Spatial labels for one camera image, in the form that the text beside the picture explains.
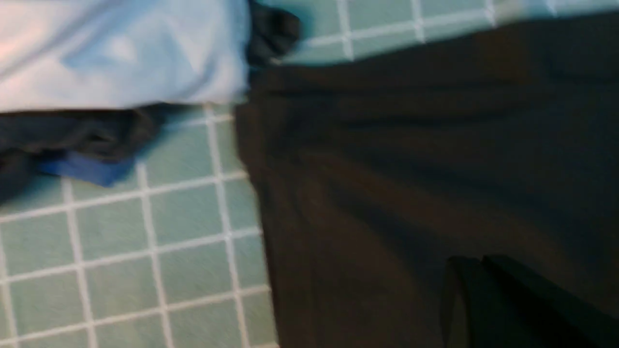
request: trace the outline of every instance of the floor tile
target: floor tile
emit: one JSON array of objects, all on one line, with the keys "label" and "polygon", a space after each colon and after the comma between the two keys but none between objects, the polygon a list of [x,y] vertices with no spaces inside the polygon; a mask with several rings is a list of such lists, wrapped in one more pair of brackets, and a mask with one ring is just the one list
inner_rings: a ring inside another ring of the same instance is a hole
[{"label": "floor tile", "polygon": [[243,297],[243,309],[249,343],[252,346],[277,340],[270,292]]},{"label": "floor tile", "polygon": [[161,277],[168,303],[231,291],[223,242],[161,254]]},{"label": "floor tile", "polygon": [[580,15],[619,9],[617,0],[557,0],[556,12],[561,16]]},{"label": "floor tile", "polygon": [[150,258],[87,269],[86,276],[95,319],[158,305]]},{"label": "floor tile", "polygon": [[73,187],[73,198],[76,201],[111,196],[113,194],[125,193],[138,189],[135,170],[131,170],[127,177],[117,181],[114,183],[114,186],[109,188],[101,187],[81,180],[71,180],[71,186]]},{"label": "floor tile", "polygon": [[11,336],[11,331],[9,330],[9,321],[6,318],[3,295],[4,291],[0,289],[0,339],[7,339]]},{"label": "floor tile", "polygon": [[333,35],[340,32],[335,0],[270,0],[270,5],[288,10],[301,19],[302,35],[306,38]]},{"label": "floor tile", "polygon": [[222,232],[215,185],[156,194],[150,205],[159,245]]},{"label": "floor tile", "polygon": [[76,216],[86,260],[147,247],[140,199],[81,208]]},{"label": "floor tile", "polygon": [[415,31],[408,30],[406,32],[383,35],[380,37],[356,39],[353,40],[352,46],[355,59],[362,59],[376,54],[383,54],[386,51],[396,51],[401,48],[410,47],[417,42]]},{"label": "floor tile", "polygon": [[425,28],[423,34],[426,42],[431,42],[459,37],[491,28],[492,24],[487,19],[478,19]]},{"label": "floor tile", "polygon": [[84,320],[74,272],[11,283],[11,297],[20,335]]},{"label": "floor tile", "polygon": [[210,104],[215,116],[232,115],[234,113],[234,103],[231,104]]},{"label": "floor tile", "polygon": [[437,15],[454,14],[462,11],[483,9],[484,0],[420,0],[422,16],[435,17]]},{"label": "floor tile", "polygon": [[74,262],[65,213],[7,222],[1,230],[10,275]]},{"label": "floor tile", "polygon": [[349,0],[350,28],[367,29],[413,19],[411,0]]},{"label": "floor tile", "polygon": [[80,330],[39,339],[29,339],[19,344],[20,348],[89,348],[88,333]]},{"label": "floor tile", "polygon": [[170,326],[176,348],[238,348],[238,329],[234,301],[213,303],[170,313]]},{"label": "floor tile", "polygon": [[262,237],[248,236],[234,241],[236,270],[242,288],[268,283]]},{"label": "floor tile", "polygon": [[206,126],[165,131],[160,138],[146,158],[150,186],[213,174]]},{"label": "floor tile", "polygon": [[284,63],[322,66],[347,60],[344,46],[339,41],[329,45],[299,47],[295,52],[286,56]]},{"label": "floor tile", "polygon": [[99,348],[166,348],[160,315],[97,326]]},{"label": "floor tile", "polygon": [[[529,5],[527,1],[535,2],[535,4]],[[512,23],[530,15],[535,17],[550,15],[548,6],[537,0],[492,0],[492,6],[495,10],[495,20],[500,25]]]},{"label": "floor tile", "polygon": [[63,203],[60,178],[37,175],[24,192],[0,206],[0,216]]},{"label": "floor tile", "polygon": [[234,123],[232,121],[218,122],[215,127],[217,129],[217,147],[219,148],[222,171],[224,173],[231,173],[243,170],[243,163],[238,158],[236,151]]},{"label": "floor tile", "polygon": [[226,181],[226,202],[232,230],[258,225],[256,198],[247,179]]}]

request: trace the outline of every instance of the blue fabric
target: blue fabric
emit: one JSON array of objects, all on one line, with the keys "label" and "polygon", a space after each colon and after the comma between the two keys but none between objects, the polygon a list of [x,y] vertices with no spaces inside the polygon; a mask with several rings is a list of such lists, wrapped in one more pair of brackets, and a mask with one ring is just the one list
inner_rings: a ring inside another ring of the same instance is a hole
[{"label": "blue fabric", "polygon": [[43,156],[37,163],[39,172],[69,176],[103,187],[111,187],[124,178],[133,167],[134,160],[104,163],[77,152],[67,151]]}]

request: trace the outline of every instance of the dark gray cloth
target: dark gray cloth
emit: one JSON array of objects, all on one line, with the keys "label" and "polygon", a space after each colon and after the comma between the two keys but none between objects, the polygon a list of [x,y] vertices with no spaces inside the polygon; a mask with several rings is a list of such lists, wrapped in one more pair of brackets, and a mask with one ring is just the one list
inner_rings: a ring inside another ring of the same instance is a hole
[{"label": "dark gray cloth", "polygon": [[28,184],[35,156],[72,150],[117,162],[153,140],[162,123],[161,114],[143,109],[0,114],[0,204]]},{"label": "dark gray cloth", "polygon": [[271,65],[292,50],[301,37],[301,21],[288,11],[275,9],[249,0],[251,39],[247,60],[251,66]]}]

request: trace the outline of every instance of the white grout line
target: white grout line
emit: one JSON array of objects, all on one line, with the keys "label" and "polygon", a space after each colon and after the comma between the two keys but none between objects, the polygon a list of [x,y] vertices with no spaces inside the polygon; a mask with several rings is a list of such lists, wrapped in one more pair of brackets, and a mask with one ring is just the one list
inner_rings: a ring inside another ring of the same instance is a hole
[{"label": "white grout line", "polygon": [[[0,230],[0,277],[6,279],[8,276],[9,271],[6,264],[6,255],[4,254],[4,244],[2,243],[2,231]],[[17,337],[17,320],[15,320],[15,312],[13,311],[13,301],[11,299],[11,287],[9,283],[2,284],[2,302],[4,304],[4,316],[9,326],[9,335],[11,337]],[[19,348],[19,342],[15,343],[14,348]]]},{"label": "white grout line", "polygon": [[[261,230],[257,227],[252,228],[244,228],[242,230],[237,230],[232,232],[232,237],[234,239],[244,238],[253,235],[260,235]],[[201,237],[192,240],[181,241],[179,243],[164,245],[157,248],[157,253],[170,253],[172,251],[179,251],[184,249],[195,248],[198,246],[209,245],[213,243],[218,243],[221,241],[225,241],[225,235],[220,233],[218,235],[212,235],[208,237]],[[132,251],[130,253],[108,256],[106,258],[96,259],[93,261],[83,261],[83,267],[87,268],[95,268],[100,266],[107,266],[114,263],[120,263],[123,261],[131,261],[135,259],[141,259],[150,256],[150,250],[141,250],[141,251]],[[54,268],[42,269],[40,271],[28,272],[17,274],[15,276],[8,276],[3,279],[0,279],[0,285],[19,282],[19,281],[27,281],[30,279],[36,279],[46,276],[53,276],[55,274],[62,274],[67,272],[76,272],[77,265],[76,264],[68,264],[65,266],[58,266]]]},{"label": "white grout line", "polygon": [[[420,10],[417,11],[417,13],[421,13],[421,11],[423,10],[421,8],[421,2],[418,2],[418,5],[419,5]],[[349,33],[349,39],[350,41],[354,41],[354,40],[358,40],[362,38],[375,38],[375,37],[381,37],[381,36],[389,35],[389,34],[403,33],[403,32],[408,32],[412,30],[423,30],[425,28],[440,27],[442,25],[456,24],[460,22],[467,22],[471,20],[484,19],[484,18],[486,19],[488,18],[488,13],[486,9],[461,11],[461,12],[455,12],[452,14],[437,15],[434,17],[427,17],[427,18],[422,17],[420,28],[417,28],[417,23],[415,20],[408,20],[405,22],[399,22],[399,23],[393,23],[393,24],[387,24],[387,25],[379,25],[376,27],[368,28],[368,29],[352,30]],[[309,38],[301,42],[300,45],[307,46],[307,47],[318,47],[318,46],[324,46],[324,45],[331,45],[333,43],[344,41],[345,40],[344,36],[345,34],[327,35],[323,37]]]},{"label": "white grout line", "polygon": [[212,113],[210,108],[205,108],[205,117],[207,118],[207,130],[209,137],[210,156],[213,163],[215,177],[215,191],[217,193],[217,204],[219,205],[219,214],[222,220],[223,234],[225,235],[226,254],[228,256],[228,266],[230,268],[230,279],[232,280],[232,291],[234,293],[234,301],[236,306],[236,317],[238,320],[238,329],[241,333],[241,343],[243,348],[249,348],[249,337],[247,325],[245,323],[245,310],[243,308],[243,299],[240,295],[240,286],[238,280],[238,272],[236,268],[234,240],[230,227],[230,216],[228,214],[228,205],[226,203],[226,192],[223,186],[222,163],[219,157],[219,146],[217,144],[217,128],[213,122],[209,121],[209,115]]},{"label": "white grout line", "polygon": [[172,340],[172,329],[170,328],[170,317],[168,316],[168,308],[166,304],[165,288],[161,280],[161,267],[159,265],[159,257],[157,255],[157,235],[153,225],[152,210],[149,199],[148,174],[146,172],[146,164],[143,159],[140,159],[136,165],[137,182],[142,193],[142,215],[144,218],[144,227],[148,238],[149,255],[152,263],[153,278],[155,279],[155,287],[157,288],[157,300],[159,302],[159,313],[162,317],[163,336],[167,348],[175,348]]},{"label": "white grout line", "polygon": [[415,26],[415,35],[419,42],[425,42],[425,33],[423,32],[423,8],[421,0],[410,0],[410,5],[413,10],[413,23]]},{"label": "white grout line", "polygon": [[[246,177],[247,177],[247,173],[238,171],[235,173],[224,175],[223,179],[224,180],[236,180],[236,179],[246,178]],[[156,188],[149,189],[148,192],[149,194],[159,194],[159,193],[166,193],[170,191],[178,191],[182,189],[197,188],[200,186],[206,186],[206,185],[213,184],[215,183],[215,180],[216,179],[214,176],[207,176],[204,178],[185,180],[179,183],[161,185]],[[87,199],[85,201],[72,202],[70,204],[59,204],[56,206],[50,206],[50,207],[45,207],[41,209],[34,209],[31,211],[3,215],[3,216],[0,216],[0,224],[11,222],[11,221],[16,221],[16,220],[31,219],[33,217],[66,212],[67,208],[81,209],[81,208],[101,206],[104,204],[116,203],[116,202],[121,202],[121,201],[128,201],[130,199],[136,199],[136,198],[141,198],[141,197],[142,197],[142,192],[139,190],[117,193],[117,194],[109,194],[107,196]]]},{"label": "white grout line", "polygon": [[485,0],[486,18],[492,27],[496,27],[496,9],[494,0]]},{"label": "white grout line", "polygon": [[[232,121],[233,117],[232,115],[213,115],[212,117],[209,117],[209,121],[210,122],[229,122]],[[191,128],[191,127],[196,127],[196,126],[205,126],[207,123],[207,121],[204,118],[194,118],[192,120],[186,120],[186,121],[181,121],[181,122],[171,122],[171,123],[166,123],[163,128],[167,131],[176,131],[179,129],[184,129],[184,128]]]},{"label": "white grout line", "polygon": [[401,22],[396,24],[383,25],[381,27],[372,27],[368,29],[357,30],[352,33],[352,39],[358,40],[362,38],[375,38],[389,34],[397,34],[415,30],[415,21]]},{"label": "white grout line", "polygon": [[88,332],[88,342],[90,348],[98,348],[97,334],[93,325],[92,304],[90,303],[90,295],[88,294],[88,282],[84,272],[84,263],[82,256],[82,244],[80,242],[79,230],[77,227],[76,212],[71,207],[73,204],[73,192],[71,181],[69,178],[61,178],[64,203],[67,205],[67,224],[69,227],[69,236],[71,238],[71,247],[73,249],[73,258],[75,260],[75,268],[77,272],[77,286],[79,289],[80,299],[82,300],[82,310],[85,320],[86,329]]},{"label": "white grout line", "polygon": [[553,16],[556,17],[558,15],[556,11],[556,0],[546,0],[546,7]]},{"label": "white grout line", "polygon": [[[256,294],[263,294],[263,293],[270,292],[270,291],[271,290],[267,285],[259,285],[259,286],[250,287],[250,288],[241,290],[240,295],[244,297],[244,296],[251,296],[251,295],[256,295]],[[224,292],[221,294],[197,298],[195,300],[174,303],[174,304],[168,305],[168,308],[170,309],[170,311],[176,311],[176,310],[184,310],[184,309],[194,308],[194,307],[199,307],[199,306],[204,306],[204,305],[210,305],[213,303],[219,303],[219,302],[226,301],[226,300],[232,300],[235,298],[235,295],[236,293],[234,292]],[[161,308],[151,308],[148,310],[123,314],[123,315],[117,315],[117,316],[111,316],[108,318],[95,320],[93,321],[93,325],[101,326],[101,325],[106,325],[106,324],[115,324],[115,323],[121,323],[125,321],[137,320],[137,319],[145,318],[148,316],[158,315],[160,312],[161,312]],[[54,329],[50,329],[47,331],[40,331],[37,333],[26,334],[20,337],[4,339],[0,341],[0,346],[4,346],[7,344],[19,344],[20,342],[23,342],[23,341],[56,336],[58,334],[71,333],[71,332],[75,332],[75,331],[79,331],[79,330],[87,329],[87,328],[88,328],[88,325],[86,323],[63,326],[61,328],[54,328]]]},{"label": "white grout line", "polygon": [[342,45],[344,46],[344,55],[348,60],[355,60],[355,53],[352,47],[351,30],[350,30],[350,15],[348,13],[347,0],[335,0],[337,2],[337,14],[340,19],[340,31],[342,32]]}]

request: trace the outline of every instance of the black pants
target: black pants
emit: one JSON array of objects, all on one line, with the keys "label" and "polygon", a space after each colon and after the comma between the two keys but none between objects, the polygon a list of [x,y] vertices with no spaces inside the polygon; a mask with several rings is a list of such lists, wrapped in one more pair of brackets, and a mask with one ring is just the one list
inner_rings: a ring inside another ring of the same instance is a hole
[{"label": "black pants", "polygon": [[442,346],[453,255],[619,316],[617,33],[541,20],[259,76],[236,130],[282,348]]}]

